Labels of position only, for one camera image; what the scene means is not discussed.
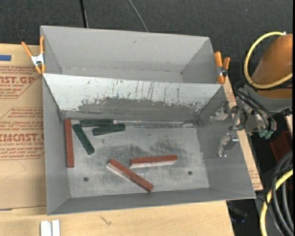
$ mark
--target yellow cable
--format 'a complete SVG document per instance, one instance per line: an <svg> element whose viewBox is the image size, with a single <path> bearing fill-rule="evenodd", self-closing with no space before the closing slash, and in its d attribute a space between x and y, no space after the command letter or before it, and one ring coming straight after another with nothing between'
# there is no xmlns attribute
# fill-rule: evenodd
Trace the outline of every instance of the yellow cable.
<svg viewBox="0 0 295 236"><path fill-rule="evenodd" d="M280 36L283 36L283 35L286 35L285 32L279 32L279 31L274 31L274 32L269 32L263 36L261 36L260 38L257 39L257 41L250 47L249 51L248 51L248 54L246 56L246 59L245 59L245 63L244 63L244 74L245 74L245 77L248 81L249 84L251 84L253 87L257 88L257 89L269 89L269 88L272 88L272 87L275 87L275 86L278 86L280 84L282 84L283 82L286 82L288 81L289 79L291 79L293 77L293 73L290 73L289 75L285 76L284 78L282 78L281 80L278 80L276 82L273 82L273 83L270 83L270 84L267 84L267 85L260 85L260 84L257 84L255 83L250 75L249 75L249 71L248 71L248 63L249 63L249 59L250 59L250 56L253 52L253 50L256 48L256 46L262 41L264 40L265 38L267 37L270 37L270 36L273 36L273 35L280 35Z"/></svg>
<svg viewBox="0 0 295 236"><path fill-rule="evenodd" d="M293 169L291 169L289 172L287 172L283 176L281 176L280 179L278 179L278 181L276 182L275 189L277 190L278 188L280 188L282 183L284 183L292 175L293 175ZM272 199L272 190L270 190L268 192L266 199L269 203L270 200ZM267 236L267 233L266 233L266 210L267 210L266 202L264 202L262 209L261 209L261 214L260 214L260 230L261 230L262 236Z"/></svg>

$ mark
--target cardboard sheet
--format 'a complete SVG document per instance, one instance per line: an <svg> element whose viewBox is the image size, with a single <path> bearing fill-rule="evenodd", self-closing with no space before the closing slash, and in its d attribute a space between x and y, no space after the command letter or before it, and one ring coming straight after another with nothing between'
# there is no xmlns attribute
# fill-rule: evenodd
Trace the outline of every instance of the cardboard sheet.
<svg viewBox="0 0 295 236"><path fill-rule="evenodd" d="M0 62L0 209L44 206L42 78L21 45L0 44L0 54L12 55Z"/></svg>

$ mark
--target red block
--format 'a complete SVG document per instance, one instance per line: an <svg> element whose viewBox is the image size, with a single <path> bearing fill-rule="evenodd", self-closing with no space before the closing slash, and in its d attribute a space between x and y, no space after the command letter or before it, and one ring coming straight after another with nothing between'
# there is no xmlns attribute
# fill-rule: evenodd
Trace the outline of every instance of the red block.
<svg viewBox="0 0 295 236"><path fill-rule="evenodd" d="M67 167L74 168L72 125L71 125L70 119L64 119L64 130L65 130L65 148L66 148L66 155L67 155Z"/></svg>
<svg viewBox="0 0 295 236"><path fill-rule="evenodd" d="M133 158L130 160L130 165L132 168L136 168L145 166L174 164L176 161L176 155L150 156Z"/></svg>
<svg viewBox="0 0 295 236"><path fill-rule="evenodd" d="M136 183L138 186L142 187L146 191L150 192L154 188L154 186L146 181L144 178L140 177L139 175L135 174L133 171L128 169L127 167L123 166L121 163L110 159L107 167L110 168L111 170L123 175L127 179L133 181Z"/></svg>

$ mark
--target white object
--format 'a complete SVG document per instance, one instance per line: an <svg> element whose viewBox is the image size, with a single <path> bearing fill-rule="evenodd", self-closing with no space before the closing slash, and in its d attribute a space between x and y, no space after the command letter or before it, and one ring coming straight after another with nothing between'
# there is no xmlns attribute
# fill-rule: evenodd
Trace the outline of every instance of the white object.
<svg viewBox="0 0 295 236"><path fill-rule="evenodd" d="M60 221L41 221L40 236L60 236Z"/></svg>

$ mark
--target dark green block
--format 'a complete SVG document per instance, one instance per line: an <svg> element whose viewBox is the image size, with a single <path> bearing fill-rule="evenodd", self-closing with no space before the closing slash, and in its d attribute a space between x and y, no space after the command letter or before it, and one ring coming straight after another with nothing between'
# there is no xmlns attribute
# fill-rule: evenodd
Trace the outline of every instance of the dark green block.
<svg viewBox="0 0 295 236"><path fill-rule="evenodd" d="M78 136L80 142L82 143L82 145L85 148L85 150L87 151L87 153L89 155L93 154L95 152L95 149L92 146L92 144L90 143L86 134L84 133L81 125L75 124L75 125L72 125L72 128L73 128L74 132L76 133L76 135Z"/></svg>
<svg viewBox="0 0 295 236"><path fill-rule="evenodd" d="M123 123L112 124L112 125L94 128L93 135L94 136L105 135L105 134L109 134L109 133L123 131L125 129L126 129L126 127Z"/></svg>
<svg viewBox="0 0 295 236"><path fill-rule="evenodd" d="M96 127L114 124L113 119L83 119L80 120L82 127Z"/></svg>

